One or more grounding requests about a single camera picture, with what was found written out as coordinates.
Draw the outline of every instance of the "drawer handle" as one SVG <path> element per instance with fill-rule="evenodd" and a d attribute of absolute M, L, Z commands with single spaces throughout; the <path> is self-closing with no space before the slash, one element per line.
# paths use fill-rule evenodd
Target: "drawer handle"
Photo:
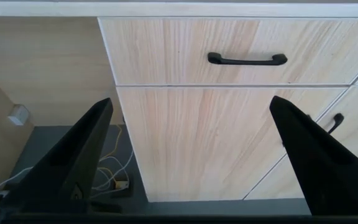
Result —
<path fill-rule="evenodd" d="M 208 61 L 216 65 L 283 65 L 288 61 L 284 54 L 272 56 L 273 60 L 268 61 L 250 61 L 250 60 L 233 60 L 222 58 L 222 55 L 216 52 L 208 53 Z"/>
<path fill-rule="evenodd" d="M 335 114 L 335 116 L 334 116 L 335 124 L 334 124 L 334 126 L 328 131 L 328 134 L 331 134 L 333 131 L 335 131 L 335 129 L 336 129 L 337 127 L 339 127 L 339 125 L 342 124 L 342 122 L 343 122 L 344 119 L 345 119 L 345 117 L 344 117 L 341 113 Z"/>

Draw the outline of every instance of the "cable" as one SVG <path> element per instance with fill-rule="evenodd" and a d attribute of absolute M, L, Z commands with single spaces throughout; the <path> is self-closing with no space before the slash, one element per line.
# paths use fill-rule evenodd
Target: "cable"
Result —
<path fill-rule="evenodd" d="M 117 163 L 121 166 L 121 169 L 120 169 L 118 172 L 120 172 L 120 171 L 122 170 L 122 168 L 124 167 L 124 166 L 119 162 L 119 160 L 118 160 L 117 158 L 115 158 L 114 156 L 108 156 L 108 157 L 102 158 L 102 159 L 100 160 L 100 162 L 101 162 L 101 161 L 104 161 L 104 160 L 106 160 L 106 159 L 114 159 L 114 160 L 117 161 Z M 128 173 L 127 173 L 127 171 L 125 170 L 125 168 L 124 168 L 124 172 L 125 172 L 125 175 L 126 175 L 127 181 L 128 181 L 128 184 L 127 184 L 127 185 L 129 185 L 129 176 L 128 176 Z M 100 187 L 106 185 L 107 183 L 110 183 L 110 180 L 109 180 L 109 179 L 108 179 L 107 182 L 105 182 L 104 184 L 95 187 L 95 189 L 98 189 L 98 188 L 100 188 Z"/>
<path fill-rule="evenodd" d="M 118 140 L 119 140 L 119 138 L 121 137 L 122 128 L 121 128 L 119 125 L 117 125 L 117 124 L 116 124 L 116 126 L 117 126 L 117 128 L 119 129 L 118 136 L 117 136 L 117 140 L 116 140 L 116 146 L 114 147 L 114 150 L 113 150 L 113 151 L 111 151 L 110 153 L 107 153 L 107 154 L 106 154 L 105 156 L 103 156 L 101 159 L 104 159 L 105 157 L 111 156 L 111 155 L 117 150 Z"/>
<path fill-rule="evenodd" d="M 97 193 L 96 195 L 92 195 L 90 198 L 96 198 L 100 195 L 103 195 L 103 194 L 109 194 L 109 193 L 113 193 L 113 192 L 118 192 L 118 191 L 121 191 L 121 190 L 125 190 L 127 188 L 121 188 L 121 189 L 115 189 L 115 190 L 107 190 L 105 192 L 100 192 L 100 193 Z"/>
<path fill-rule="evenodd" d="M 99 170 L 106 170 L 107 172 L 110 173 L 111 176 L 113 176 L 111 170 L 107 167 L 98 167 Z M 115 178 L 112 179 L 114 181 L 114 183 L 117 185 L 117 180 Z"/>
<path fill-rule="evenodd" d="M 98 171 L 100 171 L 105 177 L 106 177 L 106 179 L 107 180 L 109 180 L 109 177 L 107 176 L 107 174 L 105 174 L 102 170 L 106 170 L 106 171 L 108 171 L 110 174 L 111 174 L 111 176 L 113 176 L 113 174 L 112 174 L 112 172 L 111 172 L 111 170 L 110 169 L 108 169 L 108 168 L 106 168 L 106 167 L 98 167 Z M 97 188 L 97 187 L 92 187 L 92 190 L 107 190 L 108 188 L 110 188 L 110 181 L 108 182 L 109 184 L 107 185 L 107 187 L 105 187 L 105 188 L 103 188 L 103 189 L 99 189 L 99 188 Z"/>
<path fill-rule="evenodd" d="M 131 156 L 129 156 L 129 159 L 127 161 L 127 163 L 121 168 L 119 169 L 108 181 L 111 181 L 114 177 L 117 176 L 118 173 L 120 173 L 122 170 L 125 170 L 125 168 L 128 166 L 129 162 L 131 161 L 132 157 L 134 156 L 134 151 L 132 150 Z"/>
<path fill-rule="evenodd" d="M 121 188 L 121 189 L 108 190 L 108 191 L 106 191 L 106 192 L 98 193 L 98 194 L 92 196 L 91 198 L 97 197 L 97 196 L 99 196 L 99 195 L 101 195 L 101 194 L 107 194 L 107 193 L 110 193 L 110 192 L 115 192 L 115 191 L 119 191 L 119 190 L 124 190 L 124 189 L 126 189 L 126 188 L 129 186 L 129 176 L 128 176 L 128 173 L 126 172 L 125 168 L 128 166 L 129 162 L 131 161 L 132 156 L 134 155 L 134 151 L 132 151 L 131 156 L 129 157 L 127 163 L 126 163 L 124 166 L 122 166 L 122 164 L 118 161 L 117 158 L 115 158 L 114 156 L 111 156 L 111 155 L 114 154 L 115 151 L 117 150 L 119 138 L 121 137 L 121 134 L 122 134 L 122 128 L 121 128 L 119 125 L 116 125 L 116 126 L 117 126 L 117 128 L 119 128 L 119 133 L 118 133 L 118 135 L 117 135 L 116 145 L 114 146 L 114 149 L 113 149 L 110 153 L 108 153 L 108 154 L 106 154 L 105 156 L 103 156 L 102 158 L 100 158 L 99 162 L 101 162 L 101 161 L 103 161 L 103 160 L 106 160 L 106 159 L 114 159 L 114 160 L 116 160 L 116 161 L 118 162 L 118 164 L 121 166 L 121 168 L 120 168 L 115 174 L 113 174 L 113 173 L 111 172 L 111 170 L 108 169 L 107 167 L 98 167 L 97 170 L 100 171 L 100 172 L 107 178 L 108 181 L 105 182 L 104 184 L 100 185 L 100 186 L 92 187 L 92 189 L 93 189 L 93 190 L 107 190 L 108 188 L 110 188 L 110 186 L 111 186 L 111 181 L 112 181 L 112 180 L 114 181 L 115 185 L 117 185 L 117 180 L 115 179 L 115 176 L 117 176 L 117 174 L 120 173 L 122 170 L 124 170 L 125 175 L 126 175 L 126 177 L 127 177 L 127 185 L 126 185 L 125 187 Z M 1 183 L 0 183 L 0 186 L 4 185 L 6 182 L 8 182 L 8 181 L 10 181 L 10 180 L 15 179 L 16 177 L 20 176 L 23 172 L 25 172 L 25 171 L 27 171 L 27 170 L 31 170 L 32 168 L 33 168 L 33 167 L 28 167 L 28 168 L 22 169 L 22 170 L 21 170 L 18 174 L 16 174 L 15 176 L 13 176 L 13 177 L 11 177 L 11 178 L 9 178 L 9 179 L 4 180 L 3 182 L 1 182 Z M 109 178 L 102 170 L 108 171 L 108 172 L 111 174 L 111 177 Z M 0 191 L 0 195 L 3 195 L 4 197 L 5 197 L 8 193 L 9 193 L 8 190 Z"/>
<path fill-rule="evenodd" d="M 10 181 L 10 180 L 13 180 L 15 179 L 16 177 L 20 176 L 23 172 L 27 171 L 27 170 L 31 170 L 33 167 L 28 167 L 28 168 L 25 168 L 25 169 L 22 169 L 22 171 L 20 171 L 18 174 L 14 175 L 13 177 L 7 179 L 7 180 L 4 180 L 0 183 L 0 186 L 4 185 L 6 182 Z M 3 190 L 0 192 L 0 195 L 2 196 L 6 196 L 7 194 L 9 193 L 8 190 Z"/>

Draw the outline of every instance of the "cabinet door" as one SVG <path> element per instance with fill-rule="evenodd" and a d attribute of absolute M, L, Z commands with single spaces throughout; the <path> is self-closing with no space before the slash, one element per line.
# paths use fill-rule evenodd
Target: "cabinet door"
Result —
<path fill-rule="evenodd" d="M 358 74 L 358 20 L 102 18 L 117 85 L 349 83 Z M 280 66 L 215 65 L 223 58 Z"/>
<path fill-rule="evenodd" d="M 328 111 L 319 124 L 328 130 L 333 117 L 342 113 L 343 123 L 332 133 L 358 157 L 358 86 L 352 87 L 342 99 Z M 246 199 L 303 197 L 301 188 L 287 156 L 260 182 Z"/>
<path fill-rule="evenodd" d="M 118 87 L 151 202 L 238 200 L 284 155 L 274 95 L 316 118 L 342 91 Z"/>

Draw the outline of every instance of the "electrical outlet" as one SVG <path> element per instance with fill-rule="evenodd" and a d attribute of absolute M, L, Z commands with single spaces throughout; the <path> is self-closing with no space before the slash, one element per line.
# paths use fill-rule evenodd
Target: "electrical outlet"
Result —
<path fill-rule="evenodd" d="M 8 118 L 18 126 L 22 126 L 25 124 L 27 119 L 29 118 L 29 111 L 27 108 L 23 105 L 15 105 L 13 107 L 11 115 L 8 116 Z"/>

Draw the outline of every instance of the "white cable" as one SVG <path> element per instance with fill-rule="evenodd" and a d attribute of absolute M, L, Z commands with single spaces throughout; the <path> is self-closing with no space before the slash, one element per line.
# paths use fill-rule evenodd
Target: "white cable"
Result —
<path fill-rule="evenodd" d="M 92 195 L 90 198 L 96 198 L 97 196 L 100 196 L 102 194 L 109 194 L 109 193 L 113 193 L 113 192 L 118 192 L 120 190 L 125 190 L 127 188 L 121 188 L 121 189 L 115 189 L 115 190 L 108 190 L 108 191 L 105 191 L 105 192 L 100 192 L 100 193 L 97 193 L 96 195 Z"/>
<path fill-rule="evenodd" d="M 109 179 L 109 177 L 107 176 L 107 174 L 105 174 L 102 169 L 98 168 L 98 171 L 100 171 L 100 172 L 106 177 L 107 180 Z M 111 184 L 110 184 L 110 182 L 109 182 L 109 185 L 108 185 L 105 189 L 98 189 L 98 187 L 92 187 L 92 189 L 93 189 L 93 190 L 107 190 L 107 189 L 110 187 L 110 185 L 111 185 Z"/>
<path fill-rule="evenodd" d="M 125 168 L 128 166 L 128 164 L 129 164 L 129 162 L 131 161 L 131 159 L 132 159 L 133 156 L 134 156 L 134 151 L 132 150 L 131 156 L 129 157 L 127 163 L 126 163 L 121 169 L 119 169 L 108 181 L 113 180 L 113 178 L 115 178 L 118 173 L 120 173 L 122 170 L 125 170 Z"/>
<path fill-rule="evenodd" d="M 118 164 L 121 166 L 121 168 L 120 168 L 111 178 L 109 178 L 100 168 L 98 168 L 98 171 L 100 171 L 108 180 L 107 180 L 107 182 L 105 182 L 105 183 L 102 184 L 102 185 L 99 185 L 99 186 L 97 186 L 97 187 L 92 187 L 93 190 L 107 190 L 108 188 L 110 188 L 110 186 L 111 186 L 111 181 L 112 181 L 112 180 L 117 176 L 117 174 L 120 173 L 121 171 L 124 171 L 124 172 L 125 172 L 125 175 L 126 175 L 126 177 L 127 177 L 127 184 L 126 184 L 126 186 L 124 186 L 124 187 L 121 188 L 121 189 L 108 190 L 108 191 L 105 191 L 105 192 L 101 192 L 101 193 L 98 193 L 98 194 L 92 196 L 91 198 L 97 197 L 97 196 L 102 195 L 102 194 L 108 194 L 108 193 L 112 193 L 112 192 L 117 192 L 117 191 L 124 190 L 124 189 L 128 188 L 128 186 L 129 186 L 129 176 L 128 176 L 128 173 L 127 173 L 127 171 L 125 170 L 125 168 L 128 166 L 128 164 L 129 164 L 129 162 L 131 161 L 131 159 L 132 159 L 133 156 L 134 156 L 134 151 L 132 150 L 131 156 L 129 156 L 129 159 L 128 159 L 128 161 L 126 162 L 126 164 L 125 164 L 124 166 L 123 166 L 123 165 L 118 161 L 118 159 L 115 158 L 114 156 L 108 156 L 108 157 L 105 157 L 105 158 L 100 159 L 99 162 L 104 161 L 104 160 L 106 160 L 106 159 L 114 159 L 114 160 L 116 160 L 116 161 L 118 162 Z M 6 182 L 8 182 L 8 181 L 10 181 L 10 180 L 15 179 L 16 177 L 20 176 L 23 172 L 25 172 L 25 171 L 27 171 L 27 170 L 31 170 L 32 168 L 33 168 L 33 167 L 28 167 L 28 168 L 22 169 L 22 170 L 21 170 L 18 174 L 16 174 L 15 176 L 13 176 L 13 177 L 11 177 L 11 178 L 9 178 L 9 179 L 4 180 L 3 182 L 1 182 L 1 183 L 0 183 L 0 186 L 4 185 Z M 2 196 L 4 196 L 4 197 L 5 197 L 8 193 L 9 193 L 8 190 L 0 191 L 0 195 L 2 195 Z"/>
<path fill-rule="evenodd" d="M 104 161 L 104 160 L 106 160 L 106 159 L 114 159 L 115 161 L 117 161 L 117 163 L 121 166 L 121 170 L 122 170 L 122 168 L 124 167 L 124 166 L 119 162 L 119 160 L 118 160 L 117 158 L 115 158 L 114 156 L 104 157 L 104 158 L 100 159 L 99 162 Z M 129 185 L 129 176 L 128 176 L 128 173 L 127 173 L 127 171 L 125 170 L 125 168 L 124 168 L 124 172 L 125 172 L 125 176 L 127 177 L 127 180 L 128 180 L 127 185 Z M 107 183 L 110 183 L 110 182 L 111 182 L 111 180 L 108 178 L 107 182 L 105 182 L 104 184 L 99 185 L 99 186 L 97 186 L 97 187 L 95 187 L 95 188 L 92 188 L 92 189 L 94 189 L 94 190 L 107 190 L 108 187 L 107 187 L 107 188 L 104 188 L 104 189 L 100 189 L 100 188 L 103 187 L 104 185 L 106 185 Z"/>
<path fill-rule="evenodd" d="M 11 177 L 11 178 L 9 178 L 9 179 L 7 179 L 7 180 L 2 181 L 2 182 L 0 183 L 0 186 L 4 185 L 6 182 L 8 182 L 8 181 L 10 181 L 10 180 L 15 179 L 15 178 L 18 177 L 18 176 L 20 176 L 24 171 L 31 170 L 32 168 L 33 168 L 33 167 L 27 167 L 27 168 L 25 168 L 25 169 L 22 169 L 22 171 L 20 171 L 18 174 L 14 175 L 13 177 Z M 9 193 L 8 190 L 3 190 L 3 191 L 0 192 L 0 195 L 2 195 L 2 196 L 5 197 L 8 193 Z"/>

